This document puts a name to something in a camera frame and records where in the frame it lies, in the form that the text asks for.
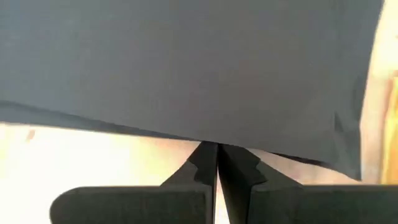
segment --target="dark gray paper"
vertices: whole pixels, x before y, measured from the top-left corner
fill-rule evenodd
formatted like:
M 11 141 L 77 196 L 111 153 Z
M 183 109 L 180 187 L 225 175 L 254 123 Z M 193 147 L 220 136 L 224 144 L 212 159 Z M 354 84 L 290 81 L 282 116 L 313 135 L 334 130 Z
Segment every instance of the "dark gray paper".
M 381 5 L 1 0 L 0 100 L 311 159 L 360 178 Z

